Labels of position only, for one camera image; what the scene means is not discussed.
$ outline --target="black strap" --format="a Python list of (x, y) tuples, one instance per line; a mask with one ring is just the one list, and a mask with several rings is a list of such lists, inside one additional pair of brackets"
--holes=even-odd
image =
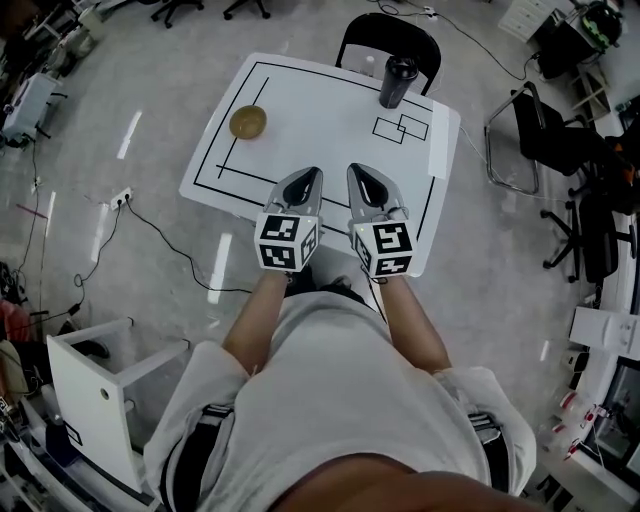
[[(509, 451), (507, 443), (504, 441), (500, 426), (494, 421), (490, 414), (475, 413), (469, 414), (469, 421), (473, 429), (480, 438), (480, 444), (487, 457), (489, 464), (489, 473), (491, 474), (491, 487), (497, 491), (509, 492)], [(486, 430), (494, 430), (497, 437), (491, 441), (484, 442), (480, 432)]]
[(171, 450), (162, 468), (160, 481), (160, 496), (169, 512), (194, 512), (196, 510), (200, 498), (202, 477), (218, 439), (220, 425), (222, 425), (221, 421), (217, 422), (217, 425), (211, 425), (207, 418), (214, 417), (224, 420), (231, 412), (230, 407), (216, 405), (209, 405), (203, 409), (200, 423), (196, 425), (195, 430), (184, 444), (173, 474), (173, 482), (169, 483), (173, 488), (175, 510), (171, 508), (167, 494), (167, 473), (171, 456), (181, 440)]
[(160, 477), (160, 497), (162, 498), (162, 503), (164, 503), (164, 506), (166, 507), (168, 512), (173, 512), (173, 509), (169, 504), (169, 495), (167, 494), (167, 470), (169, 469), (169, 461), (171, 460), (171, 456), (173, 455), (173, 452), (176, 450), (176, 447), (179, 444), (180, 441), (178, 441), (174, 445), (174, 447), (171, 448), (167, 460), (164, 461), (164, 466), (162, 467), (162, 476)]
[(504, 436), (483, 444), (484, 453), (489, 462), (489, 472), (491, 473), (491, 487), (497, 491), (509, 492), (509, 452)]
[(193, 512), (200, 497), (202, 475), (218, 438), (220, 426), (198, 423), (187, 439), (173, 479), (175, 512)]

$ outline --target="black chair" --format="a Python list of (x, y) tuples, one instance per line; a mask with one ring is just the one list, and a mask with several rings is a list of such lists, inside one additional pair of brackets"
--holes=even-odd
[[(491, 165), (491, 122), (511, 104), (516, 113), (520, 152), (532, 164), (534, 182), (532, 190), (502, 181)], [(569, 127), (575, 122), (581, 123), (583, 127)], [(491, 115), (484, 131), (489, 179), (496, 185), (519, 192), (529, 194), (538, 192), (538, 163), (565, 176), (571, 176), (578, 170), (582, 170), (587, 177), (587, 182), (594, 178), (595, 166), (601, 166), (607, 172), (617, 172), (628, 166), (600, 135), (586, 127), (586, 121), (582, 116), (565, 121), (559, 112), (542, 103), (535, 85), (531, 82), (527, 82), (517, 91), (511, 91), (511, 97)], [(573, 196), (579, 191), (580, 189), (577, 191), (570, 189), (569, 195)]]
[[(138, 0), (138, 1), (146, 5), (151, 5), (158, 2), (158, 0)], [(176, 12), (176, 9), (181, 5), (195, 5), (199, 11), (204, 9), (204, 4), (202, 3), (202, 0), (162, 0), (162, 3), (164, 3), (165, 5), (162, 6), (160, 9), (158, 9), (156, 12), (154, 12), (151, 15), (151, 19), (153, 21), (158, 21), (160, 19), (159, 18), (160, 14), (167, 11), (167, 15), (164, 18), (164, 26), (167, 28), (173, 27), (173, 24), (171, 23), (171, 18), (173, 17), (173, 14)]]
[(248, 3), (248, 2), (255, 2), (258, 4), (258, 7), (260, 8), (260, 12), (262, 13), (262, 17), (265, 20), (268, 20), (269, 18), (271, 18), (271, 13), (268, 13), (265, 8), (264, 5), (262, 4), (262, 0), (237, 0), (237, 2), (232, 3), (225, 11), (224, 11), (224, 19), (225, 20), (230, 20), (231, 18), (233, 18), (233, 15), (231, 14), (231, 11), (236, 10), (238, 7)]
[(573, 252), (575, 273), (569, 276), (569, 282), (580, 279), (580, 251), (584, 256), (584, 269), (587, 281), (602, 284), (604, 278), (618, 270), (618, 240), (631, 244), (631, 257), (637, 255), (637, 236), (633, 224), (629, 233), (616, 231), (616, 223), (611, 207), (603, 196), (590, 194), (580, 202), (580, 221), (574, 201), (568, 201), (566, 208), (571, 211), (571, 227), (567, 226), (556, 214), (541, 210), (543, 219), (550, 218), (568, 237), (560, 254), (553, 261), (544, 261), (543, 267), (557, 266), (569, 253)]
[(440, 48), (435, 39), (420, 27), (382, 13), (363, 14), (347, 27), (336, 67), (342, 67), (342, 56), (348, 44), (375, 48), (396, 57), (411, 57), (420, 73), (427, 77), (421, 94), (427, 94), (440, 69)]

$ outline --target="black cable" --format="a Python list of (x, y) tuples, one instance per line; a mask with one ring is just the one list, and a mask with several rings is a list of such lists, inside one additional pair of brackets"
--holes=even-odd
[(36, 225), (36, 217), (38, 216), (38, 208), (40, 206), (40, 194), (38, 193), (38, 167), (36, 166), (36, 141), (33, 140), (33, 153), (31, 155), (31, 160), (33, 162), (33, 186), (36, 192), (36, 210), (33, 214), (33, 220), (31, 221), (31, 230), (29, 231), (29, 240), (27, 241), (27, 247), (24, 250), (24, 257), (22, 258), (22, 263), (18, 267), (16, 271), (17, 274), (21, 273), (22, 267), (24, 267), (27, 262), (27, 255), (29, 254), (29, 248), (31, 247), (31, 238), (33, 237), (33, 228)]
[(111, 240), (113, 239), (113, 236), (116, 234), (116, 229), (118, 229), (118, 219), (120, 218), (121, 209), (122, 209), (121, 205), (118, 204), (118, 213), (116, 214), (116, 221), (113, 223), (113, 230), (111, 231), (111, 236), (109, 236), (107, 241), (103, 243), (102, 246), (100, 247), (100, 250), (98, 251), (98, 257), (96, 258), (96, 264), (91, 269), (91, 272), (89, 272), (89, 275), (87, 277), (82, 277), (80, 274), (76, 274), (75, 276), (73, 276), (73, 284), (76, 286), (76, 288), (82, 288), (82, 299), (80, 299), (80, 302), (78, 303), (78, 305), (81, 305), (84, 302), (84, 298), (85, 298), (84, 283), (85, 281), (88, 281), (91, 278), (93, 273), (98, 268), (98, 265), (100, 264), (100, 255), (102, 254), (102, 249), (104, 249), (107, 246), (107, 244), (111, 242)]
[(369, 3), (374, 3), (378, 5), (378, 8), (384, 13), (387, 14), (389, 16), (401, 16), (401, 17), (410, 17), (410, 16), (426, 16), (427, 18), (433, 18), (433, 17), (441, 17), (442, 19), (444, 19), (445, 21), (449, 22), (451, 24), (451, 26), (453, 28), (455, 28), (458, 32), (460, 32), (461, 34), (467, 36), (469, 39), (471, 39), (474, 43), (476, 43), (480, 48), (482, 48), (485, 52), (487, 52), (487, 54), (489, 55), (489, 57), (491, 57), (496, 64), (498, 64), (498, 66), (500, 66), (508, 75), (512, 76), (513, 78), (515, 78), (516, 80), (523, 82), (524, 80), (527, 79), (527, 64), (529, 64), (529, 62), (533, 59), (536, 58), (537, 54), (533, 54), (531, 57), (529, 57), (526, 62), (524, 63), (524, 66), (522, 66), (522, 71), (524, 72), (524, 77), (520, 78), (519, 76), (514, 75), (511, 71), (509, 71), (507, 68), (505, 68), (500, 61), (494, 57), (493, 53), (491, 53), (480, 41), (478, 41), (475, 37), (471, 36), (470, 34), (468, 34), (467, 32), (465, 32), (464, 30), (462, 30), (461, 28), (458, 27), (458, 25), (456, 25), (453, 21), (451, 21), (449, 18), (447, 18), (446, 16), (438, 13), (438, 12), (427, 12), (424, 10), (424, 8), (422, 8), (421, 6), (419, 6), (418, 4), (415, 4), (413, 2), (411, 2), (410, 0), (405, 0), (405, 3), (420, 9), (420, 11), (417, 12), (411, 12), (411, 13), (401, 13), (400, 10), (395, 7), (394, 5), (389, 5), (389, 4), (383, 4), (382, 0), (367, 0), (367, 2)]
[(67, 311), (63, 311), (62, 313), (58, 313), (57, 315), (48, 316), (47, 318), (43, 318), (42, 320), (38, 320), (37, 322), (32, 322), (30, 324), (21, 325), (19, 327), (14, 327), (5, 333), (6, 336), (9, 336), (9, 333), (19, 331), (21, 329), (26, 329), (27, 327), (33, 327), (34, 325), (43, 324), (48, 322), (49, 320), (53, 320), (54, 318), (61, 317), (63, 315), (73, 316), (77, 313), (78, 309), (80, 309), (80, 304), (74, 304)]
[(372, 4), (378, 4), (378, 9), (380, 9), (383, 13), (388, 14), (389, 16), (421, 16), (425, 14), (424, 10), (420, 9), (419, 12), (412, 13), (402, 13), (395, 5), (383, 4), (382, 0), (367, 0), (367, 2)]
[(171, 244), (171, 242), (169, 242), (169, 240), (167, 240), (167, 237), (164, 236), (164, 233), (162, 232), (162, 230), (160, 228), (158, 228), (155, 224), (149, 222), (147, 219), (143, 218), (142, 216), (138, 215), (133, 210), (133, 208), (131, 208), (131, 203), (129, 202), (129, 197), (128, 196), (125, 196), (125, 201), (127, 202), (127, 206), (129, 206), (129, 210), (131, 211), (131, 213), (133, 213), (136, 217), (138, 217), (138, 219), (140, 219), (142, 222), (144, 222), (145, 224), (147, 224), (147, 225), (151, 226), (153, 229), (155, 229), (173, 252), (178, 253), (181, 256), (184, 256), (185, 258), (187, 258), (189, 260), (189, 263), (191, 264), (191, 273), (193, 275), (193, 280), (196, 283), (198, 283), (200, 286), (202, 286), (205, 290), (209, 290), (209, 291), (212, 291), (212, 292), (244, 292), (244, 293), (249, 293), (249, 294), (251, 293), (251, 291), (244, 290), (242, 288), (211, 288), (211, 287), (207, 286), (206, 284), (200, 282), (200, 280), (196, 277), (196, 270), (195, 270), (193, 258), (191, 256), (189, 256), (187, 253), (182, 252), (179, 249), (176, 249)]
[(516, 80), (519, 80), (520, 82), (523, 82), (527, 79), (527, 64), (529, 64), (529, 62), (531, 60), (533, 60), (536, 56), (536, 54), (534, 53), (531, 57), (529, 57), (525, 63), (524, 66), (522, 66), (522, 71), (524, 72), (524, 76), (522, 78), (520, 78), (519, 76), (514, 75), (511, 71), (509, 71), (507, 68), (505, 68), (498, 59), (496, 59), (493, 55), (493, 53), (491, 53), (480, 41), (478, 41), (475, 37), (473, 37), (472, 35), (467, 34), (464, 30), (462, 30), (461, 28), (458, 27), (458, 25), (456, 25), (453, 21), (451, 21), (449, 18), (447, 18), (446, 16), (440, 14), (440, 13), (435, 13), (435, 16), (439, 16), (440, 18), (442, 18), (443, 20), (449, 22), (451, 24), (451, 26), (453, 28), (455, 28), (458, 32), (460, 32), (461, 34), (464, 34), (465, 36), (467, 36), (469, 39), (471, 39), (474, 43), (476, 43), (480, 48), (482, 48), (485, 52), (487, 52), (487, 55), (489, 55), (489, 57), (491, 57), (496, 64), (498, 64), (498, 66), (500, 66), (508, 75), (512, 76), (513, 78), (515, 78)]
[(42, 272), (44, 270), (44, 252), (47, 245), (47, 229), (49, 228), (49, 219), (44, 226), (42, 233), (42, 254), (40, 255), (40, 280), (38, 282), (38, 311), (42, 311)]

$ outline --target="bottle lid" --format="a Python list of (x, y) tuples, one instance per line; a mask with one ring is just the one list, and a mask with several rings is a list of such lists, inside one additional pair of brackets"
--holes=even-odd
[(387, 70), (396, 78), (413, 80), (418, 76), (418, 65), (411, 57), (391, 56), (387, 60)]

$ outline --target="white t-shirt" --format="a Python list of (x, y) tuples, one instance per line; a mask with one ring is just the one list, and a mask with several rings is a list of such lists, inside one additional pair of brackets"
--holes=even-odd
[(156, 492), (169, 452), (193, 416), (212, 403), (235, 404), (235, 423), (201, 511), (263, 512), (318, 466), (359, 453), (490, 485), (467, 418), (478, 409), (502, 425), (510, 492), (519, 494), (535, 467), (533, 433), (493, 373), (450, 369), (433, 377), (414, 368), (391, 344), (380, 316), (351, 299), (329, 292), (286, 299), (271, 352), (263, 371), (249, 378), (217, 345), (196, 347), (145, 447), (147, 479)]

